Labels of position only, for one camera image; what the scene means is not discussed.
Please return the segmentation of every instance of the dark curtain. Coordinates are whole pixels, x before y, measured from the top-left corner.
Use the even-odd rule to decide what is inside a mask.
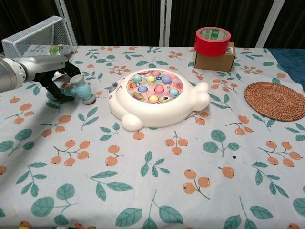
[[[197,29],[226,29],[236,47],[255,47],[274,0],[172,0],[170,46],[194,46]]]
[[[159,46],[160,0],[66,0],[78,45]]]
[[[266,48],[305,49],[305,1],[286,0],[265,43]]]
[[[0,0],[0,40],[53,15],[59,16],[54,0]]]

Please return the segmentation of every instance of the tape roll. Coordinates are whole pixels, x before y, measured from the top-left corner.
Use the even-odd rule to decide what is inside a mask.
[[[231,34],[217,27],[203,27],[196,31],[195,50],[205,56],[224,55],[229,45]]]

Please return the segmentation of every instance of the woven rattan coaster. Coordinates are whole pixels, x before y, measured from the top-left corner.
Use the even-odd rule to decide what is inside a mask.
[[[305,99],[289,87],[277,83],[252,83],[244,91],[247,103],[258,113],[291,122],[305,116]]]

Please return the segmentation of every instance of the table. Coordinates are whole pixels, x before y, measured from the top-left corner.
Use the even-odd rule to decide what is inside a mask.
[[[58,104],[38,83],[2,93],[0,225],[305,227],[305,119],[275,121],[244,99],[254,82],[304,96],[301,85],[267,49],[236,48],[230,72],[194,60],[193,47],[79,46],[70,61],[94,104]],[[106,88],[147,67],[208,82],[209,106],[169,127],[126,131]]]

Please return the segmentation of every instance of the cardboard box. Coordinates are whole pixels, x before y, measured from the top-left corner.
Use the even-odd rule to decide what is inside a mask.
[[[195,68],[229,72],[236,56],[234,42],[229,42],[227,52],[222,56],[196,55]]]

